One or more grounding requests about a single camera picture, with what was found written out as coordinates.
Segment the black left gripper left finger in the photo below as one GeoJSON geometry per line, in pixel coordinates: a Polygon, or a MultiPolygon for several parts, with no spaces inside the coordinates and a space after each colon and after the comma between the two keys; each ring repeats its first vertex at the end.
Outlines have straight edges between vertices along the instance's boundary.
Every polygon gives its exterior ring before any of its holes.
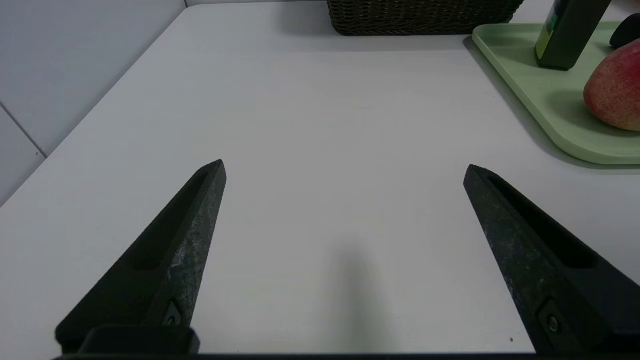
{"type": "Polygon", "coordinates": [[[55,329],[64,356],[194,356],[191,328],[224,190],[202,166],[55,329]]]}

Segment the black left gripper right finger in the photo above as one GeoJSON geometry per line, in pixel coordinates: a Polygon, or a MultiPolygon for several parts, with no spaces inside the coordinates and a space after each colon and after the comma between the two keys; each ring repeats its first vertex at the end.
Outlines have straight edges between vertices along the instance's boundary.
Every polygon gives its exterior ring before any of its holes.
{"type": "Polygon", "coordinates": [[[463,185],[537,354],[639,355],[638,284],[498,174],[463,185]]]}

